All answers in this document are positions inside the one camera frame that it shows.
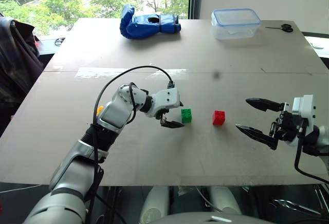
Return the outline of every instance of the lego block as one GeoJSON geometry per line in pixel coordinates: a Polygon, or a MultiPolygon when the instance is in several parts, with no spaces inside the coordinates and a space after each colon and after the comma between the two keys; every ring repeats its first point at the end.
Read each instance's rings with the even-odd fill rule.
{"type": "Polygon", "coordinates": [[[182,109],[181,111],[181,122],[190,123],[192,121],[192,112],[188,109],[182,109]]]}
{"type": "Polygon", "coordinates": [[[225,121],[225,112],[215,110],[212,115],[212,124],[213,125],[222,125],[225,121]]]}

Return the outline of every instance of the scissors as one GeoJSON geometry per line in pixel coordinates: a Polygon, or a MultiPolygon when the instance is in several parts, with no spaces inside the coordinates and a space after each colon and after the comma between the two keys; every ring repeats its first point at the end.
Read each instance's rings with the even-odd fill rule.
{"type": "Polygon", "coordinates": [[[288,33],[294,31],[294,29],[292,29],[292,27],[291,27],[290,24],[283,24],[283,25],[281,25],[280,28],[278,28],[278,27],[266,27],[266,28],[271,28],[271,29],[281,29],[281,30],[283,30],[283,31],[285,31],[285,32],[288,32],[288,33]]]}

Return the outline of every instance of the grey table surface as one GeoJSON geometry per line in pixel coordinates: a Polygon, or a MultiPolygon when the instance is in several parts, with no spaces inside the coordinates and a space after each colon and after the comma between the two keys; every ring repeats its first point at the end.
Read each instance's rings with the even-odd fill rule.
{"type": "MultiPolygon", "coordinates": [[[[88,51],[91,55],[94,51],[93,59],[87,61],[87,57],[74,58],[71,63],[66,62],[61,69],[56,70],[55,66],[61,60],[64,61],[65,52],[73,55],[77,50],[73,39],[77,38],[77,28],[81,29],[80,25],[84,21],[91,24],[93,20],[78,21],[0,138],[0,182],[48,184],[53,171],[88,128],[96,96],[102,86],[123,68],[142,64],[158,65],[171,70],[181,101],[185,108],[192,109],[192,123],[172,130],[161,127],[158,120],[138,113],[135,121],[127,125],[117,138],[107,160],[102,164],[105,170],[102,185],[263,185],[316,182],[295,171],[295,147],[280,142],[278,149],[272,151],[235,128],[235,124],[239,123],[267,133],[271,122],[278,116],[277,113],[265,113],[252,108],[245,102],[246,98],[261,97],[291,103],[294,97],[304,94],[315,95],[316,125],[329,124],[329,74],[302,35],[297,36],[300,33],[297,28],[294,31],[296,35],[273,30],[276,40],[269,36],[267,30],[260,28],[260,35],[267,35],[276,49],[271,49],[269,41],[269,45],[258,46],[260,51],[266,48],[264,54],[276,55],[277,58],[273,56],[271,60],[260,57],[255,45],[232,41],[235,52],[229,45],[213,41],[211,34],[207,38],[212,45],[212,50],[209,50],[210,46],[207,47],[207,43],[201,40],[204,35],[191,39],[184,34],[192,34],[190,30],[198,30],[199,26],[205,26],[205,22],[183,21],[185,32],[182,31],[176,43],[185,49],[181,50],[175,60],[169,59],[170,62],[162,57],[168,56],[172,48],[178,54],[178,46],[169,41],[169,35],[159,34],[152,37],[158,40],[157,43],[152,43],[152,38],[146,41],[127,41],[117,37],[113,41],[113,44],[139,43],[141,48],[126,45],[125,50],[122,50],[122,45],[113,47],[109,42],[106,51],[104,45],[94,49],[90,45],[88,48],[80,45],[85,53],[88,51]],[[285,38],[282,35],[295,38],[286,42],[291,43],[290,47],[277,42],[278,38],[285,38]],[[185,40],[194,43],[194,46],[188,47],[185,40]],[[298,52],[298,44],[303,53],[298,52]],[[220,50],[215,45],[226,57],[218,55],[220,50]],[[195,55],[189,55],[188,48],[199,55],[204,52],[204,56],[198,59],[195,55]],[[134,57],[121,58],[118,55],[120,51],[125,56],[134,57]],[[232,52],[231,58],[228,57],[229,52],[232,52]],[[275,60],[281,67],[272,62],[275,60]],[[240,64],[246,67],[244,72],[240,64]],[[213,77],[214,70],[220,71],[219,78],[213,77]],[[223,126],[212,125],[214,110],[226,112],[223,126]]],[[[96,19],[94,23],[99,26],[104,21],[111,24],[116,20],[96,19]]],[[[94,33],[88,28],[85,32],[89,36],[94,33]]],[[[109,87],[101,103],[109,101],[118,86],[131,81],[151,93],[166,88],[167,84],[165,76],[156,71],[128,73],[109,87]]],[[[180,109],[171,110],[168,119],[180,121],[180,109]]],[[[305,171],[328,179],[325,166],[319,158],[303,154],[300,165],[305,171]]]]}

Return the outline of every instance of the red cube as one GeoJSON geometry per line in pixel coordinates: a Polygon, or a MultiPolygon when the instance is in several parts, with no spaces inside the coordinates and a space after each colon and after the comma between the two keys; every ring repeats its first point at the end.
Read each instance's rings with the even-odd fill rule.
{"type": "Polygon", "coordinates": [[[222,125],[224,121],[225,121],[225,112],[215,110],[214,114],[212,115],[212,124],[222,125]]]}

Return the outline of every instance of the green cube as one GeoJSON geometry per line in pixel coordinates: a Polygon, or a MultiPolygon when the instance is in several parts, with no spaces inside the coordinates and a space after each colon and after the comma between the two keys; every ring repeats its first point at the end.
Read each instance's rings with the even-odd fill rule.
{"type": "Polygon", "coordinates": [[[182,123],[191,123],[192,121],[192,112],[188,109],[181,110],[181,122],[182,123]]]}

